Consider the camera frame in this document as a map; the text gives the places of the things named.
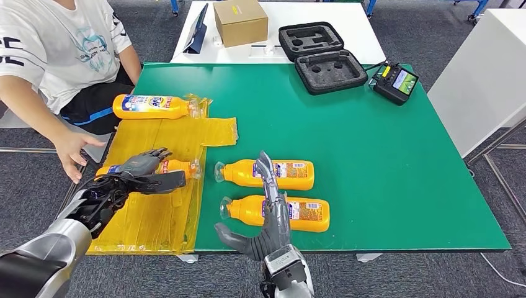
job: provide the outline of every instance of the black carrying case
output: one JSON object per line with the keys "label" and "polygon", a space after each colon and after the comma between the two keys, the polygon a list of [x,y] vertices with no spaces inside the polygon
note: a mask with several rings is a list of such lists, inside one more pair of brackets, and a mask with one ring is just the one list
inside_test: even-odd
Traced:
{"label": "black carrying case", "polygon": [[312,95],[361,86],[368,75],[328,22],[279,28],[279,42]]}

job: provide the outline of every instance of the black shorts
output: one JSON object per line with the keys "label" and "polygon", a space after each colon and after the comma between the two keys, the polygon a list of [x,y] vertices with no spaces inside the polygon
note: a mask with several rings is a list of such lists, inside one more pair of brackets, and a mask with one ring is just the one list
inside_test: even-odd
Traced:
{"label": "black shorts", "polygon": [[60,110],[60,116],[69,123],[96,135],[115,131],[120,119],[112,105],[115,97],[130,94],[135,86],[120,66],[113,83],[99,83],[84,88]]}

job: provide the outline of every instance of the yellow bottle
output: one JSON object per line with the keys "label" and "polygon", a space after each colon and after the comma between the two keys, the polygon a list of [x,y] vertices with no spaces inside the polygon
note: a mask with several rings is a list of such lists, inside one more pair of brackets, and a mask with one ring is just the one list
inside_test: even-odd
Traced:
{"label": "yellow bottle", "polygon": [[121,94],[115,98],[113,110],[121,119],[178,119],[185,115],[192,118],[201,116],[196,99],[185,101],[172,96]]}
{"label": "yellow bottle", "polygon": [[[301,197],[288,197],[286,200],[292,230],[319,233],[329,228],[331,214],[326,201]],[[223,219],[231,217],[248,225],[261,226],[265,216],[265,197],[253,195],[233,201],[225,197],[220,212]]]}
{"label": "yellow bottle", "polygon": [[[272,162],[279,188],[307,191],[313,187],[312,162],[303,160],[273,160]],[[255,160],[240,160],[230,165],[218,162],[214,173],[217,182],[227,180],[240,186],[263,186],[261,175],[256,171]]]}
{"label": "yellow bottle", "polygon": [[[179,171],[183,170],[186,179],[194,178],[199,179],[201,178],[201,166],[199,165],[199,160],[194,161],[179,161],[179,160],[163,160],[155,173],[158,174],[164,174],[171,171]],[[101,167],[95,176],[99,176],[102,174],[108,174],[108,173],[118,173],[120,172],[120,165],[115,166],[103,166]]]}

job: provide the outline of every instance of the remote controller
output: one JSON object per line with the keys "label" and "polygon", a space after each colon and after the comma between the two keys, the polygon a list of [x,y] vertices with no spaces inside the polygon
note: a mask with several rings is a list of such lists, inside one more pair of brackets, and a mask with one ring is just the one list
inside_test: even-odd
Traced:
{"label": "remote controller", "polygon": [[405,104],[418,81],[418,76],[400,67],[399,63],[384,63],[379,67],[379,70],[382,69],[383,71],[372,77],[369,85],[391,102],[399,106]]}

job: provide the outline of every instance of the bottle cap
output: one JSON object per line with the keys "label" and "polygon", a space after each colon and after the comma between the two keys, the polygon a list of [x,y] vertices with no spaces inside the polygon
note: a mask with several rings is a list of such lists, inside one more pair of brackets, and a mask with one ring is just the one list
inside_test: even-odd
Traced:
{"label": "bottle cap", "polygon": [[219,214],[221,215],[221,219],[229,219],[230,216],[230,209],[231,209],[232,199],[229,197],[224,197],[221,200],[221,204],[219,205]]}
{"label": "bottle cap", "polygon": [[201,118],[202,113],[197,99],[191,99],[188,101],[188,115],[194,119]]}
{"label": "bottle cap", "polygon": [[200,179],[203,175],[203,169],[201,168],[197,158],[190,162],[190,175],[194,179]]}
{"label": "bottle cap", "polygon": [[215,181],[220,183],[220,182],[223,182],[225,180],[225,175],[223,174],[224,171],[225,171],[225,164],[220,162],[220,161],[218,161],[215,164],[215,168],[214,168]]}

